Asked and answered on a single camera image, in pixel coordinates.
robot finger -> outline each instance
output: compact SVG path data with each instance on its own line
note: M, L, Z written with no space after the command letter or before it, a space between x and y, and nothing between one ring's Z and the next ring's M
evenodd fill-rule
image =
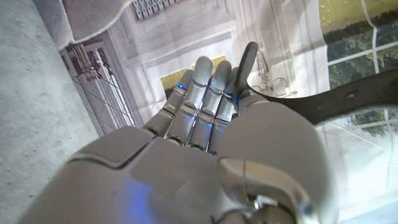
M168 98L163 108L155 114L145 125L143 130L148 130L155 136L164 138L169 131L172 121L180 109L187 93L187 87L192 82L193 70L187 70L178 82L174 91Z
M213 123L213 129L211 130L207 148L207 152L212 154L216 154L218 141L220 140L221 135L224 133L224 128L232 120L232 114L234 112L232 93L236 88L235 79L237 71L237 67L232 69L231 77L229 78L228 84L225 87L225 91L223 93L223 97L221 98L220 105Z
M203 151L207 149L217 108L223 97L223 92L230 74L231 64L228 61L220 62L202 101L203 105L198 114L187 146L196 147Z
M213 64L208 57L198 58L192 82L178 113L175 115L166 136L167 139L177 142L181 146L187 143L189 133L200 110L212 68Z

gray concrete wall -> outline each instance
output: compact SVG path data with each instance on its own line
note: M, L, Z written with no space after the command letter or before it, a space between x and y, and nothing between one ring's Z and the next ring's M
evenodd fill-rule
M0 223L97 136L34 3L0 1Z

concrete floor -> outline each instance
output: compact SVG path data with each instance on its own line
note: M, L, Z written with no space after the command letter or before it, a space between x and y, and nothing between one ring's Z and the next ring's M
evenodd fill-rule
M0 223L97 137L34 3L0 1Z

blue led light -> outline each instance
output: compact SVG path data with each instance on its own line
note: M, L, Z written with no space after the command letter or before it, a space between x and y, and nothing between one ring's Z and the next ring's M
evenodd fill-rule
M183 89L183 90L187 90L187 88L186 88L185 86L181 85L181 84L177 84L177 86L178 86L179 88Z

fingertip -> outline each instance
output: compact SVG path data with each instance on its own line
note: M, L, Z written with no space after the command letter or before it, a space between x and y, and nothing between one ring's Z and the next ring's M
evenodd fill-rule
M193 80L196 83L199 83L203 86L207 85L212 69L213 69L213 63L208 57L205 56L199 57L195 64Z

